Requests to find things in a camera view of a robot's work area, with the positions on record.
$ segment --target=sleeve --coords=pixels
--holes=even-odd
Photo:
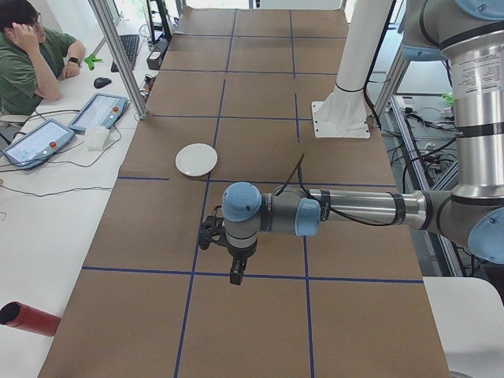
[[[17,54],[8,54],[0,60],[0,75],[2,78],[32,98],[37,88],[37,76],[31,63]]]
[[[57,48],[59,49],[61,56],[66,57],[69,52],[69,47],[76,41],[74,37],[70,34],[60,33],[59,31],[44,28],[44,32],[53,41],[57,41]]]

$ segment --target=black keyboard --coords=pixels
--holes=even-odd
[[[124,47],[124,52],[126,53],[126,56],[128,57],[128,61],[132,69],[135,68],[135,62],[136,62],[136,54],[139,49],[139,41],[140,37],[138,34],[125,34],[125,35],[119,35],[119,39],[121,43],[123,44]],[[112,67],[110,68],[110,71],[112,72],[118,72],[119,69],[117,68],[117,65],[113,62]]]

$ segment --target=warning label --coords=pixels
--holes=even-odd
[[[454,98],[500,91],[502,89],[501,53],[484,55],[452,67]]]

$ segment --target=black mouse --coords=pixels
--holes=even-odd
[[[105,85],[109,85],[110,83],[112,83],[112,80],[108,77],[97,77],[96,79],[94,79],[93,85],[96,89],[100,89]]]

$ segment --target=black watch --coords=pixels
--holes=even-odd
[[[77,65],[80,67],[79,59],[77,59],[76,57],[71,57],[69,59],[69,62],[77,63]]]

